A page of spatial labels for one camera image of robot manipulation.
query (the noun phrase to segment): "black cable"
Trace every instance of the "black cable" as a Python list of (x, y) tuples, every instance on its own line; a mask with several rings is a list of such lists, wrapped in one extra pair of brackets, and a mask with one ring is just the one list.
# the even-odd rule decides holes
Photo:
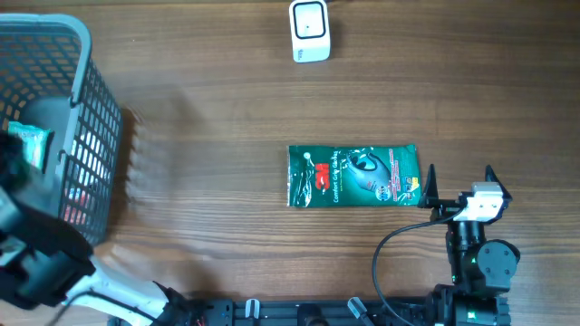
[(119, 307), (121, 307), (121, 308), (123, 308), (123, 309), (126, 309), (126, 310), (130, 311), (130, 312), (137, 313), (137, 314), (138, 314), (138, 315), (140, 315), (141, 317), (145, 317), (145, 318), (147, 318), (148, 320), (151, 320), (151, 323), (153, 323), (153, 324), (156, 324), (156, 325), (158, 325), (158, 324), (159, 324), (159, 321), (157, 320), (157, 318), (155, 318), (155, 317), (153, 317), (153, 316), (149, 315), (149, 314), (148, 314), (148, 313), (146, 313), (146, 312), (143, 312), (143, 311), (139, 310), (139, 309), (138, 309), (138, 308), (136, 308), (136, 307), (131, 307), (131, 306), (129, 306), (128, 304), (125, 304), (125, 303), (123, 303), (123, 302), (117, 301), (117, 300), (115, 300), (115, 299), (113, 299), (113, 298), (111, 298), (111, 297), (109, 297), (109, 296), (106, 296), (106, 295), (104, 295), (104, 294), (96, 293), (96, 292), (94, 292), (94, 291), (85, 291), (85, 292), (80, 292), (80, 293), (77, 293), (77, 294), (75, 294), (75, 295), (74, 295), (74, 296), (71, 298), (71, 300), (69, 300), (69, 301), (68, 301), (68, 302), (67, 302), (67, 303), (64, 305), (64, 307), (62, 307), (62, 308), (61, 308), (61, 310), (59, 310), (59, 311), (58, 311), (58, 312), (57, 312), (57, 313), (54, 315), (54, 317), (53, 317), (53, 318), (52, 318), (52, 319), (51, 319), (51, 320), (50, 320), (48, 323), (46, 323), (46, 325), (45, 325), (45, 326), (54, 326), (54, 325), (56, 325), (56, 323), (57, 323), (57, 322), (58, 322), (58, 321), (59, 321), (59, 320), (60, 320), (60, 319), (61, 319), (61, 318), (64, 316), (64, 314), (65, 314), (65, 313), (66, 313), (66, 312), (67, 312), (67, 311), (68, 311), (68, 310), (71, 308), (71, 306), (73, 305), (73, 302), (75, 302), (77, 299), (79, 299), (79, 298), (81, 298), (81, 297), (83, 297), (83, 296), (85, 296), (85, 295), (88, 295), (88, 296), (91, 296), (91, 297), (95, 297), (95, 298), (98, 298), (98, 299), (104, 300), (104, 301), (106, 301), (106, 302), (108, 302), (108, 303), (112, 303), (112, 304), (114, 304), (114, 305), (117, 305), (117, 306), (119, 306)]
[(411, 322), (407, 321), (406, 319), (402, 318), (401, 316), (399, 316), (397, 314), (397, 312), (395, 312), (395, 310), (390, 306), (390, 304), (387, 302), (387, 299), (384, 297), (384, 294), (382, 294), (381, 291), (381, 286), (379, 285), (379, 280), (377, 280), (377, 261), (379, 259), (379, 253), (381, 252), (382, 247), (387, 243), (387, 241), (389, 241), (392, 237), (394, 237), (395, 235), (398, 235), (399, 233), (405, 232), (405, 231), (409, 231), (412, 229), (416, 229), (416, 228), (420, 228), (420, 227), (425, 227), (425, 226), (431, 226), (431, 225), (438, 225), (438, 224), (443, 224), (443, 223), (447, 223), (450, 220), (453, 219), (454, 216), (450, 216), (441, 220), (437, 220), (434, 222), (425, 222), (425, 223), (419, 223), (416, 225), (408, 225), (405, 227), (402, 227), (396, 231), (391, 232), (389, 235), (385, 236), (384, 239), (382, 239), (382, 241), (379, 243), (379, 245), (377, 246), (377, 249), (374, 251), (374, 256), (372, 257), (372, 282), (374, 283), (374, 289), (377, 291), (377, 293), (379, 294), (379, 298), (381, 298), (382, 304), (387, 308), (387, 310), (396, 318), (398, 318), (399, 320), (401, 320), (405, 325), (407, 326), (415, 326), (414, 324), (412, 324)]

